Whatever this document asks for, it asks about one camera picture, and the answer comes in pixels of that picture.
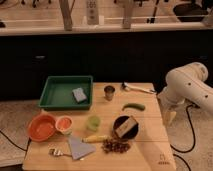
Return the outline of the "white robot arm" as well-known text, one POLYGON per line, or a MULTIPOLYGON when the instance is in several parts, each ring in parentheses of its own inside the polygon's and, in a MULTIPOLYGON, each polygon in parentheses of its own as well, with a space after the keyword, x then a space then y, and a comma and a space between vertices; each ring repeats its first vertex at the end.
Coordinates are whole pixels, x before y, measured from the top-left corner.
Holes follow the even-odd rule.
POLYGON ((166 74, 166 86, 157 95, 165 126, 175 118, 175 107, 186 99, 213 114, 213 88, 205 84, 207 78, 208 69, 200 62, 174 68, 166 74))

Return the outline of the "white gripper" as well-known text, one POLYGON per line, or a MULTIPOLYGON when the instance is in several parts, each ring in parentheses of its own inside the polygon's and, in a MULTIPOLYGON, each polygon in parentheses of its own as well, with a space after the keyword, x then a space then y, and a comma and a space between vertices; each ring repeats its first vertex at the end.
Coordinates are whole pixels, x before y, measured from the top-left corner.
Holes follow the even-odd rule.
MULTIPOLYGON (((165 87, 158 95, 160 106, 163 112, 171 110, 182 103, 182 97, 169 87, 165 87)), ((168 126, 176 117, 176 111, 169 111, 165 118, 165 125, 168 126)))

